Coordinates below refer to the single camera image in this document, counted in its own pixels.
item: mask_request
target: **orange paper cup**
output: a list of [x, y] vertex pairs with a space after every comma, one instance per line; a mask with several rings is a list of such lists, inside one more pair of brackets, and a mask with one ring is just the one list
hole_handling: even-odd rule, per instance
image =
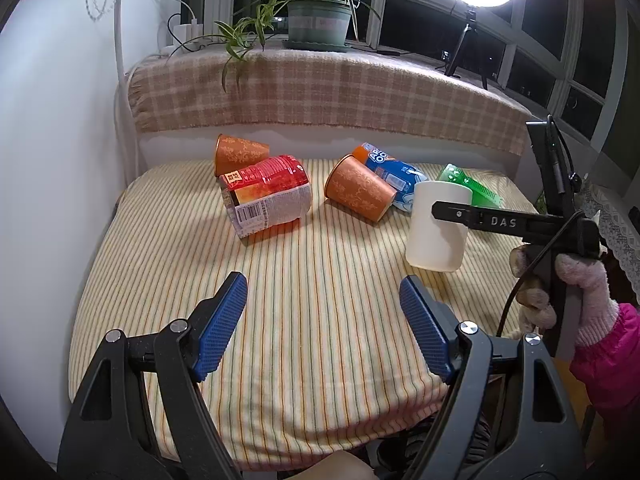
[[329, 174], [324, 196], [377, 222], [394, 201], [396, 190], [353, 155], [347, 155]]
[[241, 170], [265, 158], [269, 158], [268, 144], [221, 134], [218, 136], [216, 151], [213, 154], [215, 174], [220, 176]]

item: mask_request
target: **striped bed sheet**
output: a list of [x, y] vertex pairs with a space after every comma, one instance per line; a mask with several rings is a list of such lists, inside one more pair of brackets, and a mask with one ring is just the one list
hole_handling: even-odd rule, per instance
[[[520, 239], [471, 231], [457, 272], [413, 268], [404, 259], [409, 215], [392, 207], [372, 224], [324, 199], [334, 164], [303, 161], [313, 190], [303, 219], [243, 240], [226, 216], [211, 162], [165, 164], [137, 179], [82, 295], [69, 358], [71, 399], [108, 330], [156, 332], [187, 317], [238, 270], [248, 279], [248, 303], [201, 391], [240, 468], [308, 466], [439, 409], [446, 389], [429, 373], [404, 319], [399, 283], [416, 274], [459, 319], [492, 333], [514, 284], [508, 255]], [[431, 178], [442, 168], [418, 167]], [[506, 208], [534, 211], [507, 177], [468, 173]], [[155, 375], [146, 375], [146, 389], [162, 453], [177, 460]]]

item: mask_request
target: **plant pot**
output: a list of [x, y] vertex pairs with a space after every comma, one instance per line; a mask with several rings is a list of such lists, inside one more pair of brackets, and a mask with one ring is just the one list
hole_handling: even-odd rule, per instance
[[321, 44], [344, 49], [351, 20], [351, 10], [347, 4], [337, 0], [293, 0], [287, 7], [289, 43]]

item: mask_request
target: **lace cloth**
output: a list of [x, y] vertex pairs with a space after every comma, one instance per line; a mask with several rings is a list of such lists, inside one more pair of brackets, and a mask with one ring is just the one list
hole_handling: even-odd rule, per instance
[[580, 194], [582, 210], [588, 217], [600, 212], [598, 227], [609, 249], [625, 271], [640, 301], [640, 235], [626, 214], [628, 206], [612, 190], [588, 182]]

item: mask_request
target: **green plastic object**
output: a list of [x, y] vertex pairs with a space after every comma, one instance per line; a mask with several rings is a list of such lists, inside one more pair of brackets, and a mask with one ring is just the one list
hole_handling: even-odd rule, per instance
[[438, 180], [442, 182], [453, 182], [461, 186], [468, 187], [473, 191], [471, 205], [479, 207], [496, 207], [502, 206], [502, 198], [490, 189], [480, 184], [477, 180], [467, 176], [464, 171], [453, 164], [447, 164], [438, 176]]

